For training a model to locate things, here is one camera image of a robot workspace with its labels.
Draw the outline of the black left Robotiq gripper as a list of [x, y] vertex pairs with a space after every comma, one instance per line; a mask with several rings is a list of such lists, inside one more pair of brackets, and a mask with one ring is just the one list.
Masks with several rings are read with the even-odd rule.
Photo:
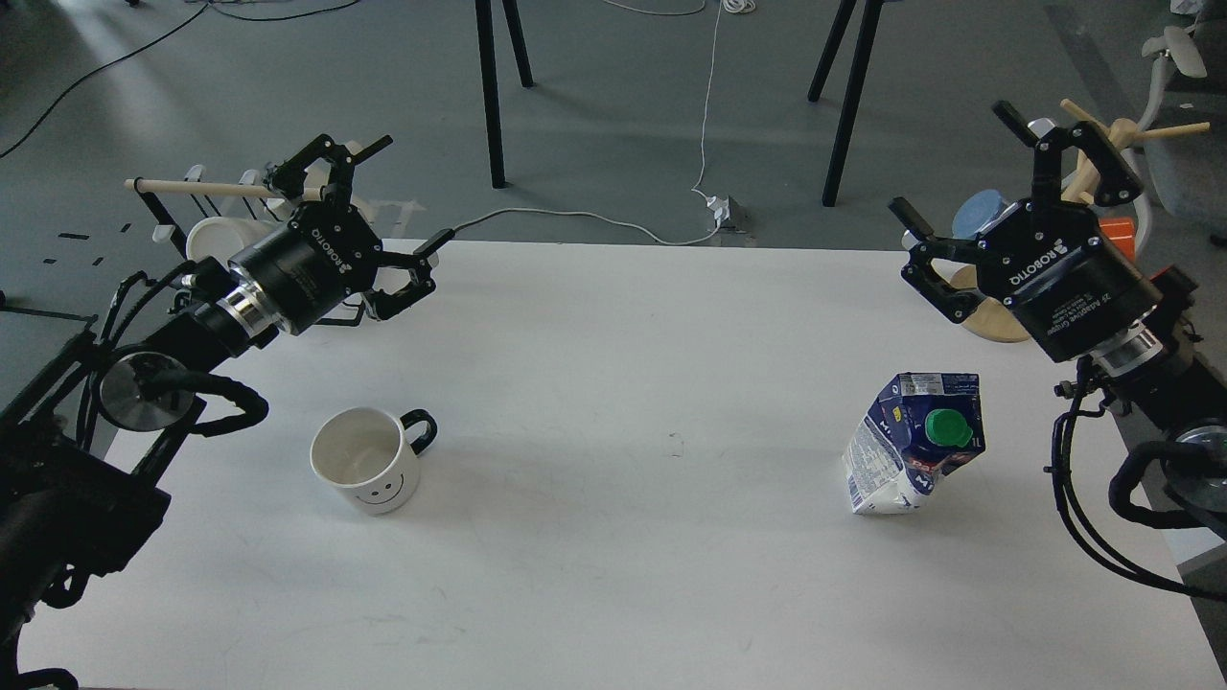
[[[411, 253], [390, 252], [351, 205], [355, 169], [393, 142], [383, 135], [355, 153], [333, 136], [318, 135], [288, 160], [266, 167], [265, 188], [276, 196], [324, 203], [298, 206], [288, 222], [229, 259], [245, 284], [270, 300], [282, 331], [298, 335], [314, 327], [348, 293], [363, 292], [369, 318], [390, 320], [436, 291], [432, 271], [454, 228], [429, 236]], [[318, 161], [326, 167], [326, 179], [308, 185], [310, 165]], [[377, 269], [401, 270], [407, 284], [394, 292], [373, 289]]]

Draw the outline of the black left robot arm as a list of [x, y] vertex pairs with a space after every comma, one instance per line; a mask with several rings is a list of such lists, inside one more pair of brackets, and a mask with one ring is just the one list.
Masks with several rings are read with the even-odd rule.
[[182, 255], [188, 237], [158, 193], [279, 199], [270, 235], [234, 257], [184, 258], [136, 273], [99, 331], [83, 328], [2, 410], [2, 686], [75, 689], [64, 668], [21, 672], [18, 634], [36, 607], [75, 607], [92, 578], [126, 568], [161, 527], [160, 480], [191, 436], [267, 417], [267, 401], [218, 374], [227, 359], [328, 323], [345, 300], [389, 320], [436, 290], [443, 230], [411, 253], [387, 249], [355, 201], [355, 171], [391, 144], [350, 149], [323, 134], [255, 185], [128, 180]]

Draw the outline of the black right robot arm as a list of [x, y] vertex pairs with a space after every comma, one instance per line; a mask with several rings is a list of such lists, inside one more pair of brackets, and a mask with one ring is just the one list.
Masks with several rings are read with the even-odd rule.
[[1034, 133], [1011, 103], [994, 114], [1033, 153], [1029, 196], [971, 239], [944, 239], [903, 196], [890, 209], [914, 237], [901, 275], [944, 317], [968, 319], [987, 298], [1000, 302], [1056, 362], [1077, 376], [1063, 388], [1070, 409], [1056, 417], [1048, 473], [1056, 513], [1096, 564], [1123, 578], [1185, 597], [1223, 602], [1223, 592], [1185, 586], [1133, 564], [1099, 537], [1079, 507], [1071, 442], [1092, 390], [1157, 428], [1109, 481], [1121, 519], [1157, 530], [1209, 528], [1225, 534], [1225, 381], [1184, 331], [1196, 289], [1179, 266], [1146, 277], [1099, 231], [1093, 209], [1063, 196], [1063, 152], [1079, 149], [1099, 169], [1093, 203], [1131, 203], [1144, 183], [1092, 122]]

